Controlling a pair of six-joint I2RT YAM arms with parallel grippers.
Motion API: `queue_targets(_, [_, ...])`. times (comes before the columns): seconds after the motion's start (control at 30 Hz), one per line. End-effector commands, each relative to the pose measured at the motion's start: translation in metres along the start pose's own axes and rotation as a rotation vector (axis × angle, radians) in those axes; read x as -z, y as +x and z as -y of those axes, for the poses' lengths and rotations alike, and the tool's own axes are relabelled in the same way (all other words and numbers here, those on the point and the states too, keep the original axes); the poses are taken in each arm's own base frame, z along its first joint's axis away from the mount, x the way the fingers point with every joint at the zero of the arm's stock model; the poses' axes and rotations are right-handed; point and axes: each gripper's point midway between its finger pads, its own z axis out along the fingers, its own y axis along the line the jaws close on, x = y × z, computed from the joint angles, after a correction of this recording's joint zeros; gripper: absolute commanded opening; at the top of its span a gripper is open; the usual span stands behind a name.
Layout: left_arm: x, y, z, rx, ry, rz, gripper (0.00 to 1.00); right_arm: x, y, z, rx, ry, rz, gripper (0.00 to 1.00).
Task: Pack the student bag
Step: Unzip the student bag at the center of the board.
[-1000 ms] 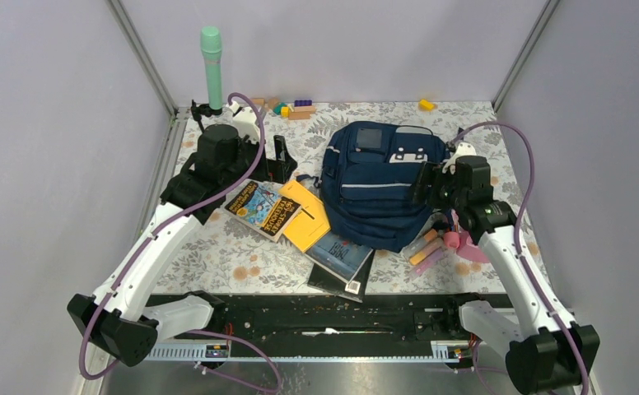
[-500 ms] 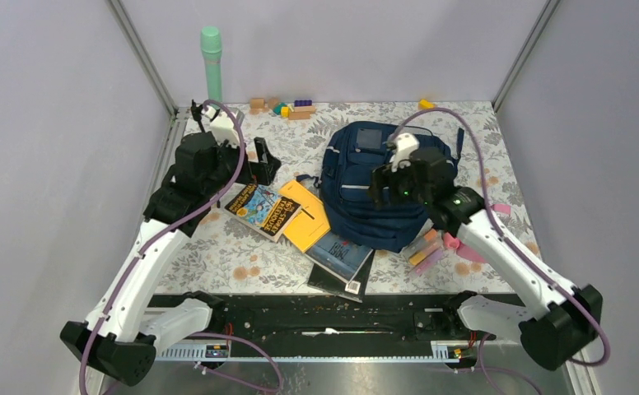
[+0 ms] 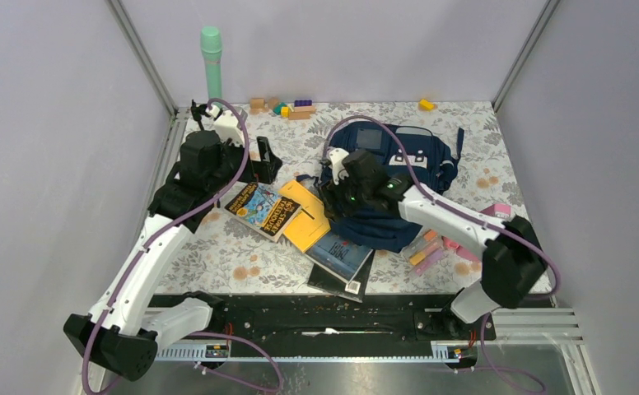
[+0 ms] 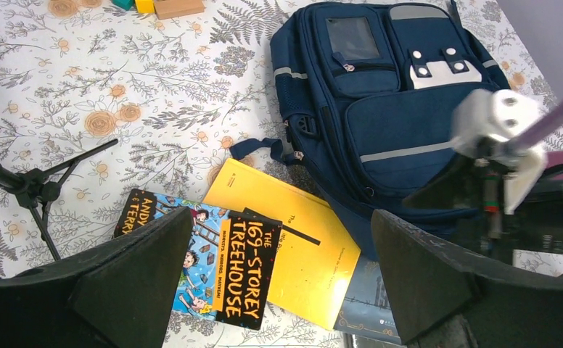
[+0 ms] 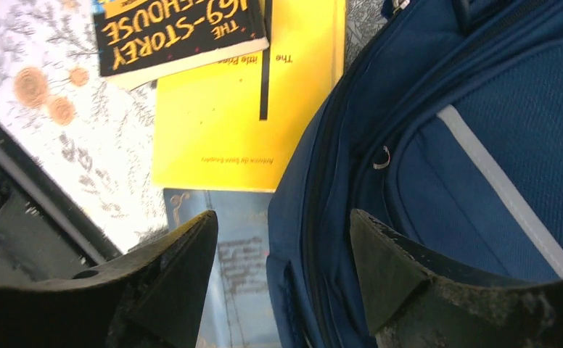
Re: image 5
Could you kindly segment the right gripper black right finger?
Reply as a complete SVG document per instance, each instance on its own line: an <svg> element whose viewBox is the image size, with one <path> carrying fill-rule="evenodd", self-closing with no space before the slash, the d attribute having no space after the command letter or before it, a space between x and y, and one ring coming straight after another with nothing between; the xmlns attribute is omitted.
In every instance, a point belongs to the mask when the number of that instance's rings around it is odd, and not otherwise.
<svg viewBox="0 0 563 348"><path fill-rule="evenodd" d="M563 279L531 283L457 262L362 210L350 237L380 347L563 347Z"/></svg>

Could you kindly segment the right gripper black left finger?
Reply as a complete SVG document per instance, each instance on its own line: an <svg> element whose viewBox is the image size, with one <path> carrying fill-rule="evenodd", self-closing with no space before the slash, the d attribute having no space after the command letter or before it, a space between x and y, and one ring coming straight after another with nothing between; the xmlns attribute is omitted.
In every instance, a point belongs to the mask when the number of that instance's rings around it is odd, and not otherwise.
<svg viewBox="0 0 563 348"><path fill-rule="evenodd" d="M0 347L193 347L217 241L207 210L72 278L0 282Z"/></svg>

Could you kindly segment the navy blue student backpack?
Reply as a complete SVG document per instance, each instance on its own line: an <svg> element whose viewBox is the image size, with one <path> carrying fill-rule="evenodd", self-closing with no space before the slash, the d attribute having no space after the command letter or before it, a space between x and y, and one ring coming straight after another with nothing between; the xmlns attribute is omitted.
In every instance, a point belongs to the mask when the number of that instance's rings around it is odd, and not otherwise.
<svg viewBox="0 0 563 348"><path fill-rule="evenodd" d="M353 210L452 260L563 279L563 1L386 1L268 211L283 347L380 347Z"/></svg>

